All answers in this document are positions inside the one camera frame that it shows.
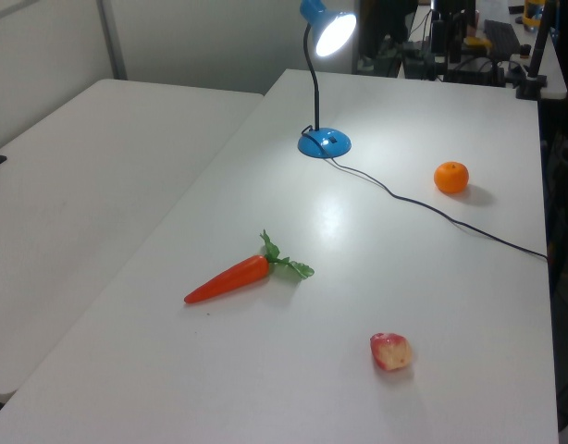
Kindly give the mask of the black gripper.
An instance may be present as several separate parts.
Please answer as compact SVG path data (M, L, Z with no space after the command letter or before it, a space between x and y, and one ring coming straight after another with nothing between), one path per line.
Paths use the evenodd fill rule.
M461 27L463 21L463 8L460 7L456 11L440 12L431 10L431 30L430 30L430 46L431 53L434 55L443 55L444 47L449 47L455 39L457 31ZM449 48L449 62L460 63L462 60L462 46L460 44L452 44Z

